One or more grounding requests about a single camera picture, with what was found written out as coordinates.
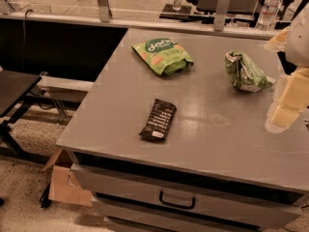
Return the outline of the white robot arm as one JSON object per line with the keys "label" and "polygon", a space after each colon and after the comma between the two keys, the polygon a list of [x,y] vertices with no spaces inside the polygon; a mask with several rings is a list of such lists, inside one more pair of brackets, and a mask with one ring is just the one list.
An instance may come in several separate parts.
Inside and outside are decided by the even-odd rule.
{"label": "white robot arm", "polygon": [[296,69],[282,73],[275,83],[273,102],[265,122],[268,132],[287,130],[309,105],[309,7],[292,20],[291,25],[271,38],[265,49],[283,52]]}

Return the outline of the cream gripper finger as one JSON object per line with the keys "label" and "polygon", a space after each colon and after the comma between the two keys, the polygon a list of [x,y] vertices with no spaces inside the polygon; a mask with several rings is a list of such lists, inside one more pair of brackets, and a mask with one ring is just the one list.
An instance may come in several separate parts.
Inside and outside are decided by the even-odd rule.
{"label": "cream gripper finger", "polygon": [[272,37],[266,44],[265,49],[272,52],[284,52],[286,50],[287,35],[290,27],[282,29],[276,36]]}
{"label": "cream gripper finger", "polygon": [[271,133],[287,130],[309,105],[309,69],[297,67],[291,74],[282,73],[275,83],[265,128]]}

